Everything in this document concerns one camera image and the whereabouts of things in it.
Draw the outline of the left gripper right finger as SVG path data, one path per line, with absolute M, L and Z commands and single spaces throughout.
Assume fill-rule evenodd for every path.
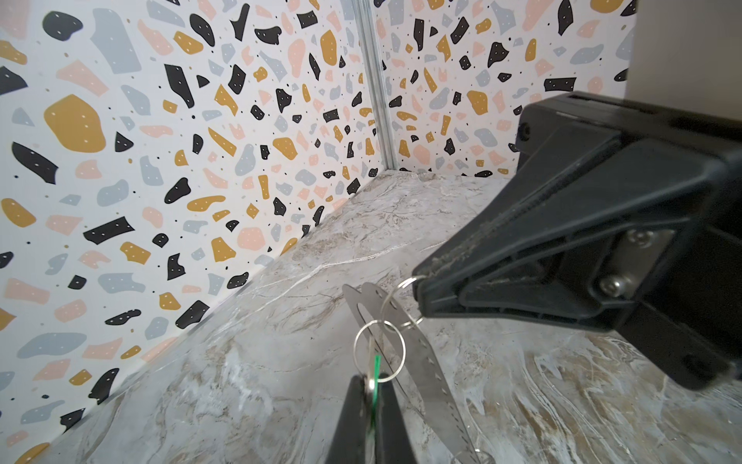
M 392 383 L 380 384 L 376 402 L 376 463 L 417 464 Z

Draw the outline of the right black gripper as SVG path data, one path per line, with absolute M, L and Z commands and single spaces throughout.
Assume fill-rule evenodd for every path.
M 741 127 L 569 94 L 520 117 L 520 171 L 415 268 L 422 315 L 623 336 L 702 390 L 741 377 Z

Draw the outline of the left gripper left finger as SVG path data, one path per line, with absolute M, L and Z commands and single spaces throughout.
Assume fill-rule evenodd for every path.
M 371 425 L 370 396 L 366 387 L 364 376 L 351 378 L 326 464 L 365 464 L 366 440 Z

